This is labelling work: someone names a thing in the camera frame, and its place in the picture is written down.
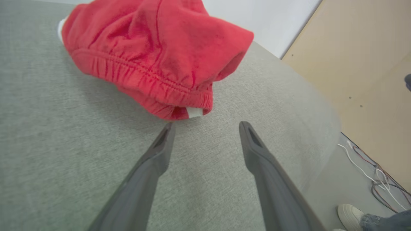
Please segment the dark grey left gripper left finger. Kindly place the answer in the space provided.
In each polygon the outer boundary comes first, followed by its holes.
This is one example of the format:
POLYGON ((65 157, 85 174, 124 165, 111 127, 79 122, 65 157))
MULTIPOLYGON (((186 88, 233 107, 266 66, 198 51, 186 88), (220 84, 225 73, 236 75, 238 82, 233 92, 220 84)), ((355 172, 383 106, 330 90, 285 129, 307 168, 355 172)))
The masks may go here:
POLYGON ((89 231, 145 231, 159 178, 167 171, 176 134, 168 123, 89 226, 89 231))

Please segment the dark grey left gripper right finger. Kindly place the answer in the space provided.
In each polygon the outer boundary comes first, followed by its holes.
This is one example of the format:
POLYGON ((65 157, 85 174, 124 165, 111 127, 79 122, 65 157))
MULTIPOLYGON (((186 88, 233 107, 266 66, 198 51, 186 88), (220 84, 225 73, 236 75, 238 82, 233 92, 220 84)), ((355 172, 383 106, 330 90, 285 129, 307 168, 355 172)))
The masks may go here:
POLYGON ((267 231, 324 231, 325 227, 249 122, 239 123, 245 165, 253 174, 267 231))

